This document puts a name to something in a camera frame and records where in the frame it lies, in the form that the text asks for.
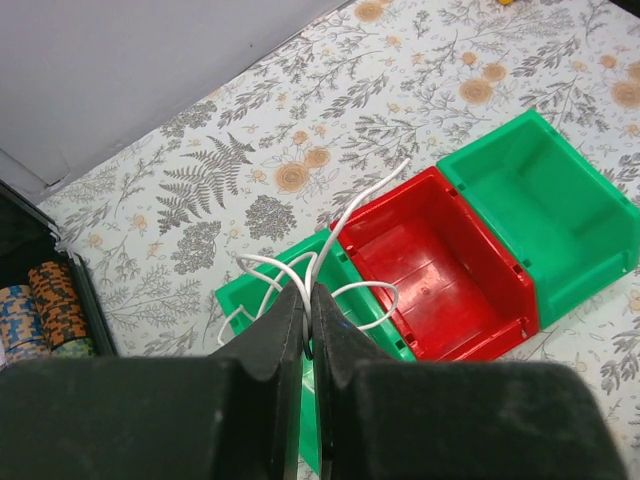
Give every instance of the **green bin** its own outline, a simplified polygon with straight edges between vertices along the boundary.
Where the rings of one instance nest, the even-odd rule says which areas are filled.
[[[281,262],[289,263],[294,258],[306,252],[320,253],[322,246],[329,238],[329,234],[329,230],[321,230],[315,235],[294,245],[276,258]],[[308,263],[309,261],[305,260],[293,267],[293,270],[300,275],[302,279],[304,279],[304,271]],[[271,278],[275,278],[280,272],[278,268],[270,265],[261,265],[257,270]],[[288,281],[289,278],[284,276],[280,283],[285,285]],[[348,283],[361,281],[362,277],[355,266],[351,263],[351,260],[349,260],[349,257],[338,242],[335,242],[322,265],[322,269],[318,275],[318,282],[325,284],[329,290],[333,292]],[[269,286],[266,282],[245,274],[218,289],[216,291],[216,297],[225,315],[230,315],[240,305],[244,305],[247,312],[255,316],[268,288]],[[275,300],[276,294],[277,292],[274,292],[271,296],[269,307]],[[355,325],[372,323],[384,315],[383,309],[366,287],[349,290],[341,294],[336,300],[342,313]],[[231,320],[231,328],[236,335],[244,331],[249,325],[251,325],[251,320],[244,314],[240,314]],[[411,353],[411,350],[390,320],[368,330],[366,333],[393,357],[399,360],[415,361],[413,353]],[[302,458],[311,468],[313,468],[315,472],[318,472],[318,436],[316,429],[314,388],[313,364],[304,359],[299,451]]]
[[[437,167],[533,278],[540,328],[638,263],[638,209],[534,111]]]

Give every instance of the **white cable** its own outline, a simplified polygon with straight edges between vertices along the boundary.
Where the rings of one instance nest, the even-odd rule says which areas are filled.
[[[318,255],[318,259],[314,262],[313,265],[313,270],[311,271],[311,287],[313,288],[313,284],[316,283],[316,278],[318,278],[318,273],[320,273],[320,268],[322,267],[322,264],[324,263],[325,258],[327,258],[327,255],[329,254],[329,250],[331,249],[331,246],[335,243],[335,241],[338,239],[338,235],[340,235],[340,232],[342,231],[342,229],[344,228],[345,224],[347,223],[347,221],[349,221],[349,217],[351,216],[351,214],[354,212],[354,210],[356,208],[358,208],[358,205],[360,205],[360,203],[362,203],[362,201],[367,198],[369,195],[371,195],[372,193],[377,192],[378,190],[380,190],[382,187],[384,187],[387,183],[389,183],[391,180],[393,180],[394,178],[396,178],[398,175],[400,175],[400,173],[402,172],[402,170],[405,169],[405,167],[407,165],[409,165],[409,162],[411,161],[410,158],[407,158],[404,160],[404,162],[402,162],[398,168],[396,168],[393,172],[391,172],[389,174],[389,176],[383,178],[382,180],[380,180],[378,183],[376,183],[374,186],[367,188],[366,190],[364,190],[363,192],[361,192],[354,200],[353,202],[351,202],[351,204],[347,207],[347,209],[345,210],[345,212],[342,214],[342,216],[340,217],[340,220],[338,221],[338,223],[336,224],[336,227],[333,229],[333,231],[331,232],[331,235],[329,235],[328,240],[325,242],[324,246],[322,247],[322,250],[320,251],[320,255]]]
[[[398,292],[398,289],[396,288],[395,285],[391,285],[390,283],[387,283],[387,282],[366,281],[366,282],[354,282],[354,283],[345,285],[344,287],[340,287],[338,290],[333,292],[331,296],[333,298],[336,298],[338,295],[348,290],[353,290],[354,288],[360,288],[360,287],[382,287],[382,288],[388,288],[393,291],[393,303],[391,304],[391,308],[389,309],[389,311],[387,311],[387,313],[385,313],[382,317],[380,317],[375,322],[371,322],[367,325],[360,325],[358,327],[358,330],[360,330],[361,332],[365,332],[367,330],[371,330],[372,328],[377,327],[378,325],[381,325],[387,318],[391,317],[391,315],[395,313],[396,309],[398,308],[398,302],[400,301],[400,292]]]
[[[277,290],[278,292],[282,291],[282,286],[280,286],[280,280],[282,279],[283,275],[288,275],[291,280],[293,280],[293,282],[295,283],[296,287],[298,288],[298,290],[300,291],[300,296],[302,297],[302,303],[304,306],[304,315],[303,315],[303,341],[306,345],[305,350],[308,348],[309,345],[309,338],[310,338],[310,331],[311,331],[311,289],[313,288],[313,285],[316,282],[316,279],[318,278],[318,274],[320,273],[320,268],[322,267],[322,264],[324,263],[325,259],[327,258],[327,255],[329,254],[329,251],[331,250],[332,245],[336,242],[336,240],[338,239],[338,235],[340,234],[340,232],[342,231],[342,229],[344,228],[344,226],[346,225],[347,221],[349,220],[349,217],[351,216],[351,214],[355,211],[356,208],[358,208],[358,206],[360,205],[360,203],[362,203],[363,200],[365,200],[368,196],[370,196],[371,194],[377,192],[378,190],[380,190],[381,188],[383,188],[385,185],[387,185],[389,182],[391,182],[394,178],[396,178],[401,172],[402,170],[404,170],[406,168],[406,166],[409,164],[409,162],[411,161],[410,158],[405,159],[393,172],[391,172],[387,177],[383,178],[382,180],[380,180],[378,183],[376,183],[375,185],[373,185],[372,187],[367,188],[366,190],[364,190],[363,192],[361,192],[347,207],[347,209],[345,210],[345,212],[342,214],[342,216],[340,217],[340,220],[338,221],[338,223],[336,224],[336,227],[333,229],[333,231],[331,232],[331,234],[329,235],[329,238],[327,239],[327,241],[325,242],[325,244],[322,246],[322,250],[320,250],[320,254],[316,254],[315,252],[306,252],[296,258],[294,258],[291,262],[289,262],[289,264],[284,264],[282,262],[280,262],[279,260],[275,260],[273,258],[269,258],[269,257],[264,257],[262,255],[253,255],[253,254],[249,254],[249,253],[243,253],[240,254],[236,257],[236,262],[238,264],[238,266],[240,267],[240,269],[249,274],[252,275],[260,280],[263,280],[265,282],[267,282],[269,284],[269,289],[267,290],[267,293],[265,294],[264,298],[262,299],[262,302],[260,304],[260,308],[258,309],[258,314],[256,315],[256,318],[259,318],[262,313],[264,312],[264,309],[266,308],[266,305],[269,303],[269,299],[271,298],[271,295],[273,294],[273,290]],[[307,268],[305,270],[305,275],[304,275],[304,282],[302,281],[302,279],[300,279],[300,277],[293,271],[293,269],[291,267],[293,267],[294,265],[298,264],[299,262],[301,262],[302,260],[305,260],[306,258],[309,258],[309,264],[307,265]],[[242,259],[245,260],[252,260],[255,262],[261,262],[261,263],[266,263],[268,265],[272,265],[274,267],[277,267],[280,269],[280,273],[276,276],[275,279],[272,279],[260,272],[257,272],[256,270],[249,268],[248,266],[246,266],[244,264],[244,262],[242,261]],[[391,285],[390,283],[386,283],[386,282],[378,282],[378,281],[365,281],[365,282],[355,282],[355,283],[351,283],[348,285],[345,285],[343,287],[340,287],[338,290],[336,290],[335,292],[332,293],[332,297],[335,298],[338,295],[354,289],[354,288],[360,288],[360,287],[365,287],[365,286],[374,286],[374,287],[382,287],[382,288],[388,288],[393,290],[393,294],[394,294],[394,298],[393,298],[393,303],[391,305],[391,308],[389,309],[389,311],[387,311],[387,313],[382,316],[381,318],[379,318],[378,320],[368,324],[368,325],[361,325],[359,327],[357,327],[359,330],[361,331],[366,331],[366,330],[370,330],[372,328],[377,327],[378,325],[382,324],[385,320],[387,320],[391,315],[393,315],[393,313],[395,312],[396,308],[398,307],[398,301],[399,301],[399,292],[398,289],[394,286]],[[245,310],[245,308],[241,305],[240,307],[238,307],[224,322],[224,324],[222,325],[222,328],[220,329],[220,332],[218,333],[218,343],[220,345],[224,345],[224,342],[222,342],[222,332],[223,330],[226,328],[226,326],[229,324],[229,322],[239,313],[244,313],[247,317],[249,317],[252,321],[255,321],[255,318],[253,318],[251,315],[249,315],[249,313]]]

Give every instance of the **stack of poker chips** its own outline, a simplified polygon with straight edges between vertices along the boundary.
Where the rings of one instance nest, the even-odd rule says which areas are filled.
[[[27,285],[0,290],[0,333],[7,364],[50,356]]]
[[[29,284],[42,320],[42,332],[53,356],[96,355],[69,267],[45,262],[29,270]]]

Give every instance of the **floral tablecloth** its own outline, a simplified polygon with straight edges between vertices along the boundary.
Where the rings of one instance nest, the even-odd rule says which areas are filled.
[[[603,0],[351,4],[42,208],[89,260],[120,352],[207,354],[237,253],[276,254],[403,158],[406,178],[528,108],[640,205],[639,52],[640,20]],[[639,275],[507,355],[579,372],[636,479]]]

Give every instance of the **wall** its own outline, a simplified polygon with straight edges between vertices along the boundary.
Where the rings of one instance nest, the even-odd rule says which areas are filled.
[[[6,0],[0,178],[44,198],[340,3]]]

